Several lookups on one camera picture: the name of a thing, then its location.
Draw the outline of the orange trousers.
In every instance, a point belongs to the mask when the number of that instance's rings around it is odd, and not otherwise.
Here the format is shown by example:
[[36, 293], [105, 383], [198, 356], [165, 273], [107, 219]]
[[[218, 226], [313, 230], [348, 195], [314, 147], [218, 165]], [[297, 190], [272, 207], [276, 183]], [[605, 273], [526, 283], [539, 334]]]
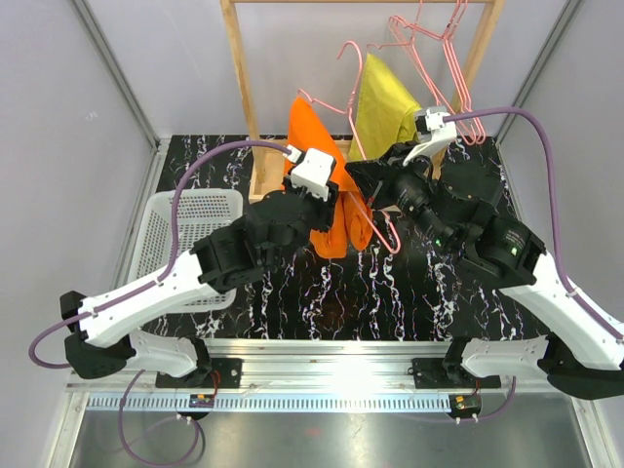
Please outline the orange trousers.
[[292, 103], [288, 144], [297, 149], [318, 149], [336, 161], [331, 181], [338, 185], [339, 197], [328, 232], [312, 230], [310, 242], [316, 254], [325, 259], [347, 256], [348, 250], [364, 250], [370, 243], [373, 229], [368, 208], [352, 177], [345, 171], [345, 159], [311, 105], [302, 97]]

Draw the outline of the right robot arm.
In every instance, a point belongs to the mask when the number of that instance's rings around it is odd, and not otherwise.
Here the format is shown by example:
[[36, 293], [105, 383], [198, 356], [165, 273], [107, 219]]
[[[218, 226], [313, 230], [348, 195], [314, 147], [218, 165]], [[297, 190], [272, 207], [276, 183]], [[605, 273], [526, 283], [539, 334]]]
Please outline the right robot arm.
[[445, 163], [426, 175], [414, 142], [396, 143], [379, 159], [350, 162], [346, 172], [374, 209], [397, 207], [450, 254], [463, 276], [512, 298], [548, 333], [522, 341], [452, 340], [445, 380], [464, 386], [492, 376], [544, 378], [582, 400], [623, 393], [623, 345], [585, 310], [582, 294], [566, 290], [544, 243], [522, 222], [498, 211], [498, 175]]

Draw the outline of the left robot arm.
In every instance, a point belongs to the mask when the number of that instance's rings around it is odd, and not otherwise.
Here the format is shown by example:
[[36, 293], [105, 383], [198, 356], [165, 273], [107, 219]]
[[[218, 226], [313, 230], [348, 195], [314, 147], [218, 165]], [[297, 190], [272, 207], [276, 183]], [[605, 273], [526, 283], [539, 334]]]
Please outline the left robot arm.
[[331, 226], [336, 183], [328, 181], [322, 190], [288, 178], [284, 183], [284, 189], [196, 241], [173, 265], [98, 296], [65, 293], [61, 315], [78, 320], [64, 341], [70, 367], [84, 379], [127, 369], [164, 373], [187, 387], [207, 383], [213, 365], [203, 340], [154, 335], [141, 326], [189, 302], [260, 281], [305, 246], [311, 231]]

